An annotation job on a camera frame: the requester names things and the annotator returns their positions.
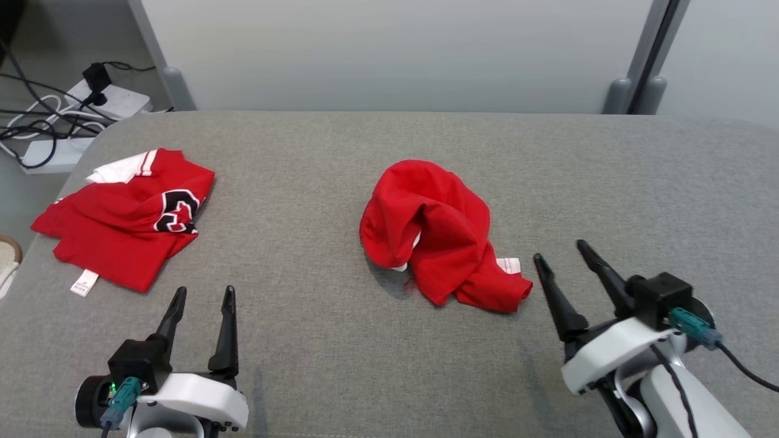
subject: white label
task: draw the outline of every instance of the white label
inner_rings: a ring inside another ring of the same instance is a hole
[[[90,289],[95,285],[98,277],[99,275],[96,273],[85,269],[81,277],[70,287],[70,291],[85,297],[86,294],[90,293]]]
[[[515,257],[497,259],[496,263],[507,274],[519,274],[522,271],[520,269],[520,260]]]

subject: red shirt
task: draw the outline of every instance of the red shirt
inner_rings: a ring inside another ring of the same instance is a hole
[[[407,160],[388,168],[376,184],[360,239],[381,267],[409,263],[419,290],[437,306],[454,294],[482,309],[516,312],[533,283],[496,263],[489,222],[487,204],[457,175]]]
[[[50,205],[32,229],[60,239],[58,260],[145,293],[197,237],[192,218],[213,177],[180,150],[151,150],[95,169],[92,184]]]

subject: white power strip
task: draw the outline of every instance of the white power strip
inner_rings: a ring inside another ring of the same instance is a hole
[[[81,155],[92,144],[92,138],[71,138],[57,140],[57,150],[51,160],[35,169],[25,169],[28,175],[41,173],[70,173],[81,159]],[[30,142],[22,162],[27,166],[42,163],[51,153],[51,140]]]
[[[78,97],[81,101],[84,101],[92,94],[92,90],[89,85],[86,85],[86,79],[82,79],[81,82],[71,88],[68,93]],[[108,117],[123,119],[132,117],[140,112],[149,112],[154,109],[154,106],[151,104],[151,97],[115,85],[106,87],[105,90],[103,90],[103,94],[108,101],[100,106],[93,106],[96,110]],[[65,95],[65,99],[70,105],[79,104],[76,99],[73,99],[67,94]]]
[[[92,90],[86,85],[86,80],[82,79],[73,88],[68,91],[69,94],[78,98],[81,101],[86,100],[91,94]],[[106,103],[100,106],[93,105],[100,113],[117,119],[122,120],[133,115],[152,111],[154,106],[151,103],[151,98],[145,94],[136,93],[135,91],[126,90],[115,85],[109,85],[103,90],[103,94],[106,97]],[[65,95],[65,99],[69,105],[76,105],[78,107],[79,102],[69,95]],[[89,111],[88,108],[84,108],[82,111]],[[25,173],[28,175],[44,174],[44,173],[69,173],[73,171],[76,163],[79,162],[81,156],[87,147],[92,143],[92,138],[70,138],[57,140],[57,150],[51,160],[35,169],[25,169]],[[22,162],[27,166],[34,166],[42,163],[51,153],[52,141],[51,140],[38,140],[30,142],[30,147],[27,148],[26,154],[22,158]]]

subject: gray table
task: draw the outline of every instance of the gray table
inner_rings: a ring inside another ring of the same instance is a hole
[[[358,221],[392,163],[456,172],[492,209],[499,256],[535,281],[542,252],[591,322],[611,305],[574,246],[623,274],[671,271],[696,287],[731,349],[779,380],[779,136],[745,122],[600,115],[199,112],[118,123],[65,185],[99,164],[180,148],[217,180],[200,236],[148,295],[105,281],[68,291],[79,269],[37,237],[0,306],[2,436],[84,436],[76,388],[128,337],[156,328],[189,287],[172,363],[203,370],[224,286],[238,291],[250,427],[235,436],[617,436],[596,394],[569,394],[539,288],[516,315],[403,292],[407,274],[366,261]],[[776,436],[777,395],[719,352],[688,367],[754,437]]]

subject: black power cable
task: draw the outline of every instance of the black power cable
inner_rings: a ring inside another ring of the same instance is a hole
[[[108,438],[108,432],[111,431],[111,422],[105,422],[103,433],[100,434],[100,438]]]
[[[115,68],[117,70],[125,70],[126,72],[128,72],[128,71],[148,72],[150,70],[154,70],[154,69],[157,68],[157,67],[152,65],[151,67],[146,67],[145,69],[139,69],[138,67],[133,67],[132,65],[128,64],[127,62],[122,62],[122,61],[103,61],[103,62],[99,62],[99,64],[110,65],[111,67],[113,67],[113,68]]]
[[[693,408],[689,405],[689,399],[687,398],[687,393],[684,391],[684,387],[682,387],[682,382],[679,381],[679,376],[676,375],[676,371],[674,371],[674,368],[671,366],[671,363],[668,362],[668,358],[663,355],[663,353],[660,351],[657,346],[652,345],[650,347],[652,349],[652,352],[654,355],[657,356],[657,359],[660,361],[660,363],[663,365],[663,368],[665,368],[665,371],[668,372],[668,374],[671,375],[671,380],[674,382],[674,386],[676,387],[676,390],[679,391],[679,398],[682,399],[682,405],[684,405],[685,411],[687,411],[687,422],[689,423],[689,431],[692,433],[693,438],[698,438],[698,429],[695,427],[695,419],[693,418]]]
[[[79,111],[83,110],[84,106],[86,106],[86,104],[82,103],[81,106],[79,106]],[[74,122],[78,122],[78,121],[79,121],[79,116],[77,115],[76,116],[76,120]],[[73,135],[73,131],[75,131],[75,130],[76,130],[76,124],[73,123],[72,125],[70,125],[70,130],[68,131],[68,136]]]
[[[43,129],[36,129],[35,125],[37,125],[39,123],[45,123],[46,125],[48,125],[49,130],[45,131]],[[22,162],[21,156],[16,151],[14,151],[12,149],[9,149],[9,150],[11,151],[13,156],[16,158],[16,161],[19,163],[19,166],[22,166],[25,169],[41,168],[41,167],[45,166],[46,163],[51,161],[51,159],[53,158],[55,152],[57,151],[58,134],[55,131],[54,126],[51,123],[49,123],[48,121],[41,119],[41,120],[36,120],[35,122],[32,122],[32,123],[30,123],[27,126],[13,126],[11,128],[8,128],[3,133],[0,133],[0,141],[6,140],[6,139],[8,139],[10,137],[13,137],[13,136],[16,136],[16,135],[19,135],[20,133],[29,132],[29,131],[42,132],[42,133],[46,133],[46,134],[51,136],[51,152],[49,152],[49,155],[48,155],[48,157],[46,157],[45,160],[41,161],[38,164],[33,164],[33,165],[30,166],[30,165],[24,164],[24,162]]]
[[[723,353],[728,357],[728,359],[731,359],[731,362],[733,362],[733,365],[735,365],[736,368],[738,368],[739,371],[744,373],[745,376],[755,381],[755,383],[758,383],[759,385],[766,387],[772,391],[779,392],[779,386],[774,385],[773,383],[761,379],[758,377],[755,373],[749,371],[736,357],[733,353],[731,353],[730,350],[728,350],[727,347],[725,347],[721,342],[717,342],[715,345],[719,347],[720,350],[722,350]]]
[[[8,78],[8,79],[14,79],[14,80],[19,80],[19,81],[22,80],[22,78],[20,78],[18,76],[9,75],[7,73],[0,73],[0,77],[4,77],[4,78]],[[68,96],[68,97],[72,98],[74,101],[77,101],[80,104],[85,104],[85,102],[82,101],[81,99],[79,99],[78,97],[73,96],[72,94],[68,93],[67,91],[60,90],[57,87],[52,87],[51,85],[47,85],[45,83],[36,82],[34,80],[29,80],[29,79],[27,80],[27,82],[29,82],[29,83],[31,83],[33,85],[37,85],[39,87],[46,88],[46,89],[51,90],[51,91],[56,91],[57,93],[60,93],[60,94],[64,94],[65,96]],[[89,109],[90,111],[92,111],[93,113],[99,115],[100,117],[105,118],[108,122],[116,122],[113,118],[110,118],[107,115],[101,113],[100,111],[96,110],[93,106],[85,104],[85,108]]]
[[[24,111],[24,110],[5,110],[5,109],[0,109],[0,114],[51,115],[50,112],[43,112],[43,111]]]
[[[27,80],[27,78],[24,76],[24,71],[22,71],[21,65],[19,65],[19,62],[16,60],[16,56],[14,56],[13,52],[11,52],[11,48],[8,47],[8,45],[5,43],[5,41],[0,40],[0,47],[5,51],[5,53],[8,55],[8,59],[11,61],[11,64],[13,64],[13,68],[16,70],[16,73],[19,75],[19,78],[21,78],[21,81],[24,83],[24,86],[27,88],[27,91],[30,92],[30,95],[38,102],[38,104],[41,105],[41,107],[46,108],[49,110],[53,115],[57,115],[59,118],[64,118],[62,114],[60,114],[57,110],[49,106],[45,101],[41,100],[41,97],[38,96],[38,94],[33,89],[31,82]],[[81,129],[85,129],[89,132],[92,132],[94,134],[99,134],[100,131],[97,131],[95,129],[90,128],[89,126],[78,124],[78,126]]]

